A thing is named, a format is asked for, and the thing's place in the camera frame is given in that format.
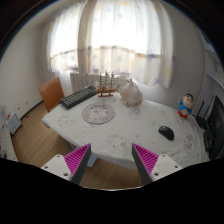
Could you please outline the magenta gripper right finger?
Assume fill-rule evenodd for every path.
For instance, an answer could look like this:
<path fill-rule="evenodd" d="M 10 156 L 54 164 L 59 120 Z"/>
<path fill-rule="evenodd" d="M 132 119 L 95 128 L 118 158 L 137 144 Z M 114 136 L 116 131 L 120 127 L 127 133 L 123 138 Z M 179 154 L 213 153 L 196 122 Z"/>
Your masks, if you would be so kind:
<path fill-rule="evenodd" d="M 167 154 L 157 155 L 137 144 L 132 144 L 132 156 L 143 185 L 150 184 L 182 169 Z"/>

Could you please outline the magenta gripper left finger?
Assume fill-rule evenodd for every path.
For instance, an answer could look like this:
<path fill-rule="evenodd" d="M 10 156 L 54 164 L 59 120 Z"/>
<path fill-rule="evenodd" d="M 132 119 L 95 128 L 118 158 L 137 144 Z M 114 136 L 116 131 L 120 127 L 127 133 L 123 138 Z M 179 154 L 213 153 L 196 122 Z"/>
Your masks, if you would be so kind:
<path fill-rule="evenodd" d="M 65 156 L 55 155 L 42 166 L 42 169 L 79 185 L 90 156 L 91 145 L 86 144 Z"/>

